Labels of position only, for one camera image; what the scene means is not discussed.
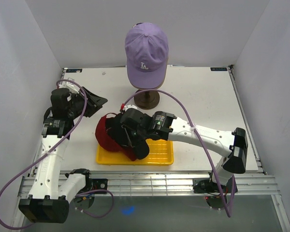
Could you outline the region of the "black cap red trim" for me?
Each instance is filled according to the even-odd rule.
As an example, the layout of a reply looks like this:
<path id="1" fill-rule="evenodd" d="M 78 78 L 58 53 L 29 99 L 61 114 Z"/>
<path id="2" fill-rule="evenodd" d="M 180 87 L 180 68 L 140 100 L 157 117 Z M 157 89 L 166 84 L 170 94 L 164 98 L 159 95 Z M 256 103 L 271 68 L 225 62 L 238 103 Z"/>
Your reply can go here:
<path id="1" fill-rule="evenodd" d="M 142 160 L 149 154 L 149 146 L 145 139 L 135 131 L 123 126 L 122 114 L 107 117 L 105 120 L 106 145 L 105 148 L 112 152 L 122 152 L 130 161 Z"/>

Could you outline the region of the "purple LA cap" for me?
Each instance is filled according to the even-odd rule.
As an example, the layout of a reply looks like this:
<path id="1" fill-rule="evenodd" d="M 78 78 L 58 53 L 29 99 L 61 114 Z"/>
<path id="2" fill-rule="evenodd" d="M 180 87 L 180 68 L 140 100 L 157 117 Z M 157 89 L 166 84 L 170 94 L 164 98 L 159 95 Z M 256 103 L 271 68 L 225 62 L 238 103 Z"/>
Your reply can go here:
<path id="1" fill-rule="evenodd" d="M 166 76 L 169 43 L 164 31 L 153 23 L 134 25 L 125 38 L 127 76 L 138 89 L 157 89 Z"/>

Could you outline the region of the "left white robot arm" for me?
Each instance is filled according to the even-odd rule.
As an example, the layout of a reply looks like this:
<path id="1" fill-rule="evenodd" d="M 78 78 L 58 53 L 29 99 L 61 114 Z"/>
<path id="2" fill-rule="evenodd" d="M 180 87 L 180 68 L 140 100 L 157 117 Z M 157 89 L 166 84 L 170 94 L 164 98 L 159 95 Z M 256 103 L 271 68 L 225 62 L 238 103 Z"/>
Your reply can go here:
<path id="1" fill-rule="evenodd" d="M 91 117 L 107 103 L 86 88 L 73 90 L 60 87 L 51 92 L 50 116 L 45 115 L 42 131 L 42 160 L 29 195 L 21 199 L 19 210 L 33 223 L 63 223 L 69 213 L 70 202 L 79 193 L 92 190 L 89 170 L 74 169 L 66 174 L 67 180 L 59 185 L 64 153 L 70 141 L 74 120 Z"/>

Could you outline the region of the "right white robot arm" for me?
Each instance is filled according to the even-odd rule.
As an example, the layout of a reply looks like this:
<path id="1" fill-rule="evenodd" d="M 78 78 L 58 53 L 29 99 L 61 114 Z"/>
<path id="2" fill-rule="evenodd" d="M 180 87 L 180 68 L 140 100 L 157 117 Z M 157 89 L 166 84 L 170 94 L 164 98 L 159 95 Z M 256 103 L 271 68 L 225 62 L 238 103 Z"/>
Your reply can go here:
<path id="1" fill-rule="evenodd" d="M 221 155 L 212 169 L 208 185 L 214 192 L 226 187 L 233 174 L 244 174 L 247 161 L 247 135 L 243 128 L 233 131 L 215 130 L 189 122 L 167 112 L 153 116 L 135 108 L 121 110 L 120 125 L 125 130 L 129 145 L 136 147 L 147 139 L 165 140 L 205 147 Z"/>

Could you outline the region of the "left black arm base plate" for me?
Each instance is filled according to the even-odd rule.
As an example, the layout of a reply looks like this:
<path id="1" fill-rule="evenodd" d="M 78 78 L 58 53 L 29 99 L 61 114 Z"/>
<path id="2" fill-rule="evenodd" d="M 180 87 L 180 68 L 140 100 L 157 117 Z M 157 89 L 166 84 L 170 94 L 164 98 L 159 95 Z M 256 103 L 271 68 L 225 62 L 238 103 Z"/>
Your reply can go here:
<path id="1" fill-rule="evenodd" d="M 98 179 L 89 179 L 89 185 L 86 188 L 87 191 L 97 190 L 96 194 L 106 194 L 105 190 L 108 187 L 108 179 L 98 178 Z"/>

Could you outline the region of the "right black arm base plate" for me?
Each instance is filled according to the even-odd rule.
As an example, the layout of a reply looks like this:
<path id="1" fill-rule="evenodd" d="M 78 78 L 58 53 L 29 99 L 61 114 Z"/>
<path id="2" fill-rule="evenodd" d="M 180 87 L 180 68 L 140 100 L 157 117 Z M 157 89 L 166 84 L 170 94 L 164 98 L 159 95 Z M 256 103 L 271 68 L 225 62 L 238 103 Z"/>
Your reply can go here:
<path id="1" fill-rule="evenodd" d="M 210 181 L 209 178 L 194 178 L 192 180 L 194 193 L 207 193 L 212 195 L 219 194 L 218 186 L 216 183 Z M 232 179 L 227 182 L 227 185 L 221 185 L 224 193 L 231 193 Z"/>

